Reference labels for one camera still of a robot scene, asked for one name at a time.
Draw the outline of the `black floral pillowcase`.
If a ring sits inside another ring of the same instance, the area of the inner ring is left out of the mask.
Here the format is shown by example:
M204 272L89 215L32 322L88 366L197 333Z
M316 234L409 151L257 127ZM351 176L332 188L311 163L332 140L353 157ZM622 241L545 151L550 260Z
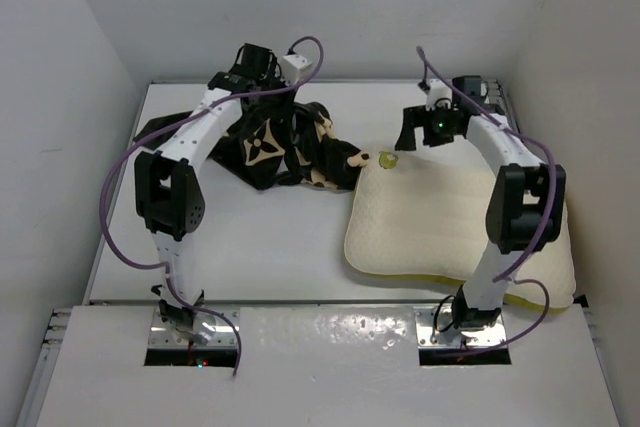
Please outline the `black floral pillowcase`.
M335 136L323 104L294 102L278 120L243 113L207 158L259 191L297 184L352 191L370 154Z

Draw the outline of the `cream foam pillow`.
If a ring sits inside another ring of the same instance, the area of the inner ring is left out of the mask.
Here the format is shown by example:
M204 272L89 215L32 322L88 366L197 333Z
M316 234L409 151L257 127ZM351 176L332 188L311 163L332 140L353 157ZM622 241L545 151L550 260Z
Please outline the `cream foam pillow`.
M344 240L354 269L462 284L488 243L488 170L381 150L361 170Z

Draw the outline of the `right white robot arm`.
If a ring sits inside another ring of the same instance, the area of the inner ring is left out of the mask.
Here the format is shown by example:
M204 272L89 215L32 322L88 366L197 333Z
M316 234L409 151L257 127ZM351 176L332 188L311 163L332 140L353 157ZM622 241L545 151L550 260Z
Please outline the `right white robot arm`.
M495 176L485 215L487 246L453 297L448 324L456 330L483 329L498 319L520 267L559 237L566 172L552 158L541 160L532 153L506 117L489 110L481 77L424 79L418 87L426 101L404 108L396 150L416 150L416 130L422 130L422 143L428 147L462 136Z

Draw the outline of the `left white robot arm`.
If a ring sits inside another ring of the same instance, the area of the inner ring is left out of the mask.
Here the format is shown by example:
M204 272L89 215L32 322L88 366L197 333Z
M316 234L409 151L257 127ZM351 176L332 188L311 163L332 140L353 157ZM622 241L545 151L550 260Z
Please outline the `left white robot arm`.
M206 202L199 182L205 160L223 135L259 100L290 100L314 64L294 50L279 57L246 43L232 67L209 82L197 108L182 120L143 136L134 161L135 206L151 233L164 279L161 319L199 343L211 339L223 317L203 306L194 279L194 233Z

